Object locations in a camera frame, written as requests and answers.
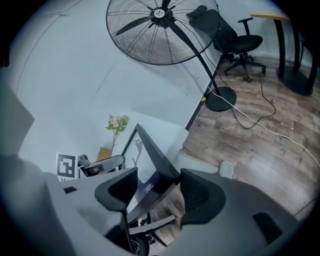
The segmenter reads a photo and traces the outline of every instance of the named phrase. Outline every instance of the fan blade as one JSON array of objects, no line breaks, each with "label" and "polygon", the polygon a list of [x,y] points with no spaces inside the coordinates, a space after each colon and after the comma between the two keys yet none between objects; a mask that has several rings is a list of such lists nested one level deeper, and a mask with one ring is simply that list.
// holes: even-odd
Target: fan blade
[{"label": "fan blade", "polygon": [[132,22],[130,22],[129,24],[125,25],[123,28],[119,29],[118,32],[116,33],[116,36],[130,30],[133,29],[136,26],[141,25],[142,23],[145,23],[151,19],[154,19],[155,17],[153,15],[148,16],[148,17],[143,17],[143,18],[138,18]]},{"label": "fan blade", "polygon": [[170,4],[171,0],[162,0],[162,5],[161,5],[161,9],[165,10],[168,8],[169,4]]},{"label": "fan blade", "polygon": [[185,32],[183,32],[183,30],[178,27],[178,25],[176,25],[173,21],[171,21],[169,18],[167,17],[163,17],[162,18],[163,21],[168,25],[168,27],[170,29],[172,29],[172,31],[182,40],[185,42],[185,44],[187,46],[189,46],[191,48],[191,50],[194,52],[194,54],[198,55],[199,52],[197,50],[197,48],[194,46],[194,44],[190,41],[189,37],[185,34]]}]

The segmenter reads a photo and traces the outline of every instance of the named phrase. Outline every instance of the fan base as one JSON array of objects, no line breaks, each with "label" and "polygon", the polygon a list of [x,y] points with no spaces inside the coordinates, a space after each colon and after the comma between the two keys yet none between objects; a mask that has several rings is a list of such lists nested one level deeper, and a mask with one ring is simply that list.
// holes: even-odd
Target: fan base
[{"label": "fan base", "polygon": [[[219,87],[220,96],[224,98],[227,102],[232,105],[236,104],[237,95],[236,92],[229,87]],[[222,98],[217,97],[213,93],[209,93],[208,97],[205,100],[205,105],[208,109],[214,112],[223,112],[231,108],[231,106],[226,103]]]}]

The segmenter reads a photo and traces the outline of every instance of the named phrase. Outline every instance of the round black base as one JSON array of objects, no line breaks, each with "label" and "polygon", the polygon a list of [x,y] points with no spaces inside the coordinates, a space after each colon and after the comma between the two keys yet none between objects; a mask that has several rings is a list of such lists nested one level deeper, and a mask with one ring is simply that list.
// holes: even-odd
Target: round black base
[{"label": "round black base", "polygon": [[[276,70],[276,75],[279,76],[279,68]],[[280,81],[285,87],[302,96],[310,96],[313,93],[312,87],[306,90],[308,78],[300,71],[294,72],[292,66],[285,66],[284,76],[280,78]]]},{"label": "round black base", "polygon": [[[237,95],[236,92],[229,87],[219,87],[220,96],[224,98],[227,102],[232,105],[236,104]],[[214,95],[212,92],[209,93],[208,97],[205,100],[205,105],[208,109],[214,112],[222,112],[231,108],[231,106],[226,103],[222,98]]]}]

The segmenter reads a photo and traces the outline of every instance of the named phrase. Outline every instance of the black office chair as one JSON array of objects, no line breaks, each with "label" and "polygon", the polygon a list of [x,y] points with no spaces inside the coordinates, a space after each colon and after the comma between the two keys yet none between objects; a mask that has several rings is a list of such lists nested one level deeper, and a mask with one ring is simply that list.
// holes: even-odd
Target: black office chair
[{"label": "black office chair", "polygon": [[[219,13],[216,10],[197,11],[187,14],[187,16],[192,18],[189,21],[192,27],[208,34],[213,39],[214,48],[220,51],[226,59],[230,59],[230,62],[235,62],[224,70],[226,75],[228,75],[229,70],[240,65],[244,68],[248,83],[252,79],[249,77],[246,65],[262,67],[262,73],[266,74],[266,66],[254,62],[252,56],[248,55],[248,52],[258,48],[263,41],[261,36],[250,34],[248,21],[253,20],[252,17],[238,21],[238,23],[244,24],[246,31],[246,35],[238,36],[233,28],[221,16],[219,17]],[[240,58],[234,58],[233,54],[239,55]]]}]

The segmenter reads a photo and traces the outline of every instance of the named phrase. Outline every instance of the chair seat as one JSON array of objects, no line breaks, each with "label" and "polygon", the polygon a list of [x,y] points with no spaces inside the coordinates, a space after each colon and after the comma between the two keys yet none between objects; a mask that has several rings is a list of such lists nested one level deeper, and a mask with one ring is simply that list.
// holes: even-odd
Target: chair seat
[{"label": "chair seat", "polygon": [[226,45],[228,53],[243,54],[261,45],[263,38],[259,35],[241,35]]}]

